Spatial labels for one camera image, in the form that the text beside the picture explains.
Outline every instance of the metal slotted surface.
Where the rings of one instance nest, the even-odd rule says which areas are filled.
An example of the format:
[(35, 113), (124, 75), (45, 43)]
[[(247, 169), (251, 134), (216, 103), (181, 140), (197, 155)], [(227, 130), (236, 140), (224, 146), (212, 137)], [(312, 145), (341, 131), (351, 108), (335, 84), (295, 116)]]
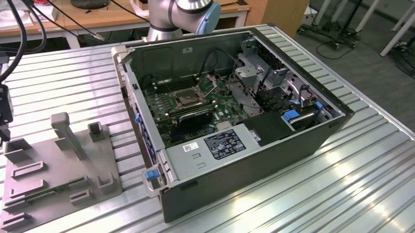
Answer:
[[(72, 129), (109, 126), (124, 192), (29, 232), (412, 232), (414, 133), (273, 27), (257, 27), (356, 112), (316, 153), (175, 222), (140, 180), (144, 162), (105, 45), (25, 56), (9, 76), (13, 137), (55, 137), (48, 117), (69, 113)], [(4, 178), (5, 160), (0, 160)]]

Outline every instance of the black cable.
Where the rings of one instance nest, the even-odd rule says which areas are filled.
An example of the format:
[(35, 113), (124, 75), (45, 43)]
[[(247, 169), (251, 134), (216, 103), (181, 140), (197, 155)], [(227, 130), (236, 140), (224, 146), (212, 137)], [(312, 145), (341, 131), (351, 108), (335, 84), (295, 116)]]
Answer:
[(223, 53), (235, 61), (235, 63), (239, 63), (239, 64), (240, 64), (240, 62), (233, 58), (233, 56), (232, 56), (227, 51), (224, 51), (224, 50), (220, 49), (220, 48), (213, 48), (213, 49), (207, 53), (207, 55), (205, 55), (205, 58), (204, 58), (204, 60), (203, 60), (203, 64), (201, 64), (201, 67), (200, 67), (197, 76), (201, 76), (201, 73), (203, 73), (203, 71), (204, 71), (204, 69), (205, 69), (208, 57), (209, 57), (209, 55), (212, 54), (212, 52), (215, 52), (215, 51), (223, 52)]
[(240, 104), (244, 105), (244, 106), (247, 106), (247, 107), (249, 107), (249, 108), (261, 109), (261, 107), (252, 107), (252, 106), (248, 106), (248, 105), (245, 105), (245, 104), (243, 104), (243, 103), (240, 103)]
[(115, 5), (117, 5), (124, 11), (127, 11), (129, 14), (132, 14), (135, 17), (143, 19), (147, 23), (149, 23), (148, 19), (143, 18), (141, 16), (136, 15), (131, 10), (128, 10), (125, 7), (123, 7), (115, 0), (109, 0)]
[(394, 59), (394, 61), (395, 61), (396, 68), (398, 68), (410, 78), (415, 79), (414, 75), (410, 74), (410, 73), (399, 66), (398, 61), (396, 61), (395, 59)]
[(410, 47), (412, 46), (414, 42), (415, 42), (415, 36), (414, 36), (414, 37), (411, 38), (411, 40), (408, 41), (406, 47), (410, 48)]
[(327, 41), (324, 43), (321, 43), (317, 47), (316, 47), (316, 53), (325, 59), (329, 59), (329, 60), (339, 60), (340, 58), (343, 58), (355, 48), (349, 49), (341, 56), (339, 57), (327, 57), (324, 56), (320, 52), (319, 52), (319, 48), (323, 46), (323, 45), (327, 45), (329, 42), (332, 41)]
[(17, 64), (21, 60), (24, 51), (25, 51), (25, 46), (27, 46), (27, 34), (25, 34), (24, 24), (23, 24), (21, 19), (20, 19), (20, 15), (17, 13), (17, 10), (16, 10), (16, 7), (15, 7), (12, 0), (7, 0), (7, 3), (9, 4), (11, 10), (12, 10), (12, 13), (13, 13), (13, 16), (15, 16), (15, 19), (16, 19), (16, 22), (17, 22), (17, 25), (20, 28), (20, 40), (21, 41), (20, 41), (20, 47), (19, 47), (19, 51), (17, 51), (17, 55), (15, 57), (15, 60), (13, 60), (12, 64), (9, 65), (9, 67), (7, 68), (5, 72), (0, 75), (0, 83), (7, 79), (7, 77), (11, 75), (11, 73), (16, 69)]
[(410, 67), (412, 68), (412, 70), (415, 70), (415, 66), (411, 64), (411, 62), (407, 60), (407, 58), (402, 55), (402, 53), (399, 51), (396, 51), (398, 55), (402, 57), (402, 59), (404, 60), (404, 62), (410, 65)]
[(63, 13), (63, 15), (64, 15), (65, 17), (68, 17), (68, 19), (72, 20), (72, 22), (73, 22), (79, 27), (81, 27), (87, 32), (91, 33), (91, 35), (92, 35), (96, 39), (104, 40), (103, 36), (101, 36), (100, 34), (92, 32), (88, 28), (85, 28), (71, 16), (68, 16), (68, 14), (67, 14), (61, 9), (59, 9), (59, 7), (52, 3), (51, 0), (47, 0), (47, 1), (48, 1), (48, 3), (56, 8), (56, 10), (57, 10), (60, 13)]
[(32, 6), (32, 8), (37, 11), (37, 13), (52, 23), (55, 24), (55, 26), (57, 26), (61, 30), (67, 31), (69, 34), (72, 34), (73, 36), (77, 36), (73, 32), (71, 32), (67, 28), (64, 28), (63, 26), (60, 26), (39, 9), (36, 6)]
[(59, 27), (61, 30), (64, 30), (65, 32), (68, 32), (71, 35), (73, 35), (75, 37), (77, 37), (83, 42), (85, 42), (88, 45), (93, 46), (93, 44), (96, 45), (97, 42), (96, 41), (91, 41), (84, 35), (76, 35), (71, 30), (68, 30), (67, 28), (64, 28), (59, 23), (56, 23), (48, 16), (45, 16), (45, 14), (36, 8), (36, 6), (32, 6), (32, 8), (39, 12), (39, 14), (56, 26)]
[(313, 18), (313, 14), (312, 14), (312, 8), (309, 7), (309, 13), (311, 13), (311, 17), (312, 17), (312, 23), (311, 23), (311, 26), (317, 28), (317, 24), (316, 24), (316, 19)]
[(341, 0), (337, 1), (336, 5), (335, 5), (335, 9), (332, 9), (332, 12), (329, 14), (329, 20), (331, 20), (331, 17), (333, 16), (335, 12), (336, 12), (336, 9), (339, 7), (339, 4), (340, 4)]
[(264, 83), (265, 83), (265, 81), (267, 81), (267, 78), (268, 78), (268, 76), (269, 76), (271, 71), (272, 71), (272, 66), (269, 65), (268, 70), (267, 70), (267, 73), (265, 73), (265, 76), (263, 77), (263, 79), (261, 79), (261, 81), (260, 81), (260, 83), (259, 83), (259, 85), (257, 85), (257, 89), (264, 85)]
[[(44, 27), (44, 24), (43, 22), (40, 21), (39, 19), (39, 16), (36, 14), (36, 12), (33, 11), (32, 9), (32, 6), (29, 3), (27, 3), (27, 1), (23, 0), (23, 3), (25, 4), (27, 8), (29, 9), (31, 13), (33, 14), (36, 20), (37, 20), (37, 23), (39, 23), (39, 26), (40, 26), (40, 29), (41, 29), (41, 43), (37, 47), (32, 48), (32, 49), (25, 49), (25, 54), (29, 54), (29, 53), (37, 53), (40, 52), (45, 46), (47, 46), (47, 31), (45, 31), (45, 27)], [(0, 52), (12, 52), (12, 53), (17, 53), (17, 49), (13, 49), (13, 48), (0, 48)]]

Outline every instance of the gray carpet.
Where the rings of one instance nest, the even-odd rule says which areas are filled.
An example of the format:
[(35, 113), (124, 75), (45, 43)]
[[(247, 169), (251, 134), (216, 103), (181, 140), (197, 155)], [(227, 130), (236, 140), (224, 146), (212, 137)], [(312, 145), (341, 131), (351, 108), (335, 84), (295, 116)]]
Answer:
[[(333, 0), (325, 14), (331, 14), (337, 1)], [(323, 0), (311, 0), (311, 5), (320, 8)], [(352, 9), (348, 2), (339, 21), (345, 20)], [(360, 7), (351, 28), (356, 28), (367, 10)], [(361, 42), (356, 48), (341, 59), (329, 60), (316, 53), (316, 46), (328, 40), (327, 37), (305, 32), (296, 35), (295, 40), (320, 58), (320, 60), (337, 72), (337, 74), (388, 111), (388, 113), (415, 131), (415, 80), (410, 78), (395, 66), (391, 56), (380, 57), (379, 53), (395, 35), (391, 31), (395, 23), (373, 14), (363, 31)], [(415, 34), (407, 32), (403, 41)], [(327, 57), (339, 57), (349, 48), (335, 51), (323, 46), (319, 51)]]

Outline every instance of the metal bracket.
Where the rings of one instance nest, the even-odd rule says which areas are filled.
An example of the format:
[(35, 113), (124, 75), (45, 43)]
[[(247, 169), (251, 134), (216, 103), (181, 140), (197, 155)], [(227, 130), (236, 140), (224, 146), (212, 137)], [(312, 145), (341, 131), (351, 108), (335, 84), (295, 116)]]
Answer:
[(124, 45), (115, 46), (111, 49), (111, 56), (112, 56), (112, 62), (115, 64), (115, 73), (116, 73), (116, 79), (117, 79), (117, 84), (120, 87), (124, 87), (124, 82), (121, 78), (121, 73), (119, 70), (120, 64), (125, 62), (125, 60), (129, 58), (129, 51)]
[(144, 184), (144, 187), (145, 187), (145, 193), (147, 193), (147, 195), (148, 195), (151, 198), (156, 197), (156, 196), (160, 194), (160, 191), (168, 187), (165, 184), (161, 183), (161, 178), (159, 177), (159, 178), (157, 178), (157, 181), (159, 181), (159, 183), (161, 183), (161, 184), (160, 184), (160, 187), (155, 189), (153, 186), (152, 186), (152, 184), (148, 182), (148, 180), (147, 180), (147, 178), (145, 178), (145, 172), (148, 172), (148, 171), (151, 171), (151, 170), (155, 170), (155, 169), (156, 169), (157, 171), (160, 171), (160, 170), (159, 170), (159, 166), (160, 166), (160, 164), (155, 164), (151, 168), (145, 169), (145, 170), (141, 172), (141, 180), (143, 180), (143, 184)]

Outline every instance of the circuit board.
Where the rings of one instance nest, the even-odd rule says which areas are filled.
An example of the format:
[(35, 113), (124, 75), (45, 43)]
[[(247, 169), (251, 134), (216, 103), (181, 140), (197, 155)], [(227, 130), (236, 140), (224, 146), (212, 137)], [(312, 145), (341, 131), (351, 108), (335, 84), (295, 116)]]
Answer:
[[(209, 78), (203, 77), (195, 86), (169, 90), (167, 93), (157, 94), (155, 90), (144, 91), (145, 101), (167, 147), (216, 132), (216, 126), (223, 122), (233, 126), (248, 118), (227, 84), (224, 78), (216, 76), (212, 82), (209, 76)], [(179, 132), (179, 118), (204, 110), (212, 111), (211, 122), (195, 131)]]

